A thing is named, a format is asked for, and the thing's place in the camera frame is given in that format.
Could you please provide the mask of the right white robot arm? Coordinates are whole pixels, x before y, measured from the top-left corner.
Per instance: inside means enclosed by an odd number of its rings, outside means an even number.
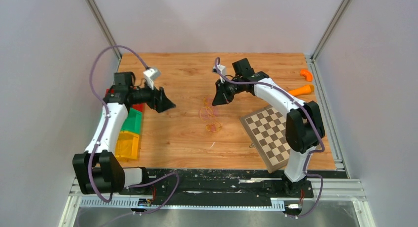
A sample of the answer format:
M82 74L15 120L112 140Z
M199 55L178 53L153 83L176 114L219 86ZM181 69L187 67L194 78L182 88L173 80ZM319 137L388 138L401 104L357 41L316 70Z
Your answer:
M215 58L212 71L220 78L215 83L216 94L212 105L229 104L236 94L248 92L285 117L285 139L291 151L281 189L287 196L294 196L301 190L300 181L308 176L311 155L325 150L325 128L319 105L315 101L305 102L292 96L265 72L255 72L247 58L234 62L232 66L235 76L228 79L220 57Z

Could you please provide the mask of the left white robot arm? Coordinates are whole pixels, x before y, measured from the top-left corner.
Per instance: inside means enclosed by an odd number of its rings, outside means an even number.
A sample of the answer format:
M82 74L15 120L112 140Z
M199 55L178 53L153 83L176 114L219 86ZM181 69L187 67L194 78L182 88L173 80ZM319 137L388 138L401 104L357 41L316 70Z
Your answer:
M115 157L116 144L122 125L134 104L146 103L158 113L174 108L162 87L156 88L154 80L160 72L149 68L143 72L143 87L134 85L132 72L114 74L114 84L101 99L101 119L96 132L83 153L75 154L72 165L80 190L85 195L119 193L132 186L140 195L149 192L151 182L144 167L123 169Z

